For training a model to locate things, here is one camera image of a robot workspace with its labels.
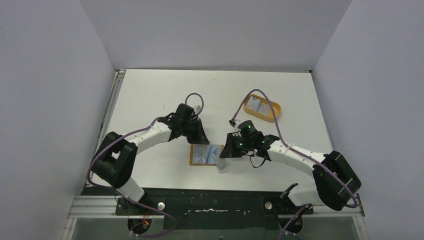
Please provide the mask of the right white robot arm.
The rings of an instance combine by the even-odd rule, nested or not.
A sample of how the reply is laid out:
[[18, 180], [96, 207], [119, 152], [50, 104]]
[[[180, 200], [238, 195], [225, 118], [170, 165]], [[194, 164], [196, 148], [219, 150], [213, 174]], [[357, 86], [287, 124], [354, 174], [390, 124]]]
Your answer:
[[293, 214], [308, 204], [324, 204], [335, 211], [358, 205], [357, 201], [349, 201], [362, 182], [340, 152], [322, 153], [284, 144], [280, 137], [258, 131], [250, 120], [230, 120], [229, 124], [234, 131], [226, 135], [220, 158], [259, 157], [264, 162], [287, 165], [313, 179], [305, 186], [293, 183], [281, 194], [281, 207], [286, 213]]

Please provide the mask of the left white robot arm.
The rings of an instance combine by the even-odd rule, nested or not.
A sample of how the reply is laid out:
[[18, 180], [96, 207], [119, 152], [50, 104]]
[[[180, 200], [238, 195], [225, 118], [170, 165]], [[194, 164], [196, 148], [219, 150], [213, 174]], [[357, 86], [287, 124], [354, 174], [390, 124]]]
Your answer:
[[208, 145], [202, 120], [195, 109], [181, 103], [175, 112], [160, 116], [148, 127], [121, 135], [109, 132], [100, 144], [88, 173], [106, 181], [120, 195], [130, 199], [128, 208], [136, 215], [147, 211], [145, 191], [132, 178], [136, 157], [158, 144], [185, 137], [189, 144]]

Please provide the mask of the silver credit card carried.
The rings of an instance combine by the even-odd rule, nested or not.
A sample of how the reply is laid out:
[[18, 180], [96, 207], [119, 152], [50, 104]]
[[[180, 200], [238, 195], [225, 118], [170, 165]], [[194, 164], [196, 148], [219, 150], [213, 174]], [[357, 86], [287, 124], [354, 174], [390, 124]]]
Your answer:
[[226, 160], [220, 157], [222, 150], [223, 150], [222, 145], [212, 145], [210, 147], [209, 157], [208, 157], [208, 162], [211, 164], [215, 164], [219, 170], [223, 170], [227, 165]]

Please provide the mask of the yellow leather card holder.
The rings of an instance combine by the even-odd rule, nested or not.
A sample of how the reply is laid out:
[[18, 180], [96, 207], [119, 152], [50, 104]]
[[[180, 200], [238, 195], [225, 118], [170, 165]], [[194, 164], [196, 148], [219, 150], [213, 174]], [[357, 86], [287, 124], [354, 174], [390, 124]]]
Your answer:
[[220, 144], [192, 144], [190, 146], [189, 164], [191, 166], [218, 166], [224, 163], [220, 154], [224, 145]]

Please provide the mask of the silver credit card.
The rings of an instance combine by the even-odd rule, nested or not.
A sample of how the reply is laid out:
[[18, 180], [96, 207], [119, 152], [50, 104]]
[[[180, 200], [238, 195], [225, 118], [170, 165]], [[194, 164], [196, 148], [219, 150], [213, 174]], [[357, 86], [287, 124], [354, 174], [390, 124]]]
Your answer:
[[261, 99], [251, 95], [249, 100], [247, 101], [246, 107], [254, 112], [257, 112], [261, 104]]

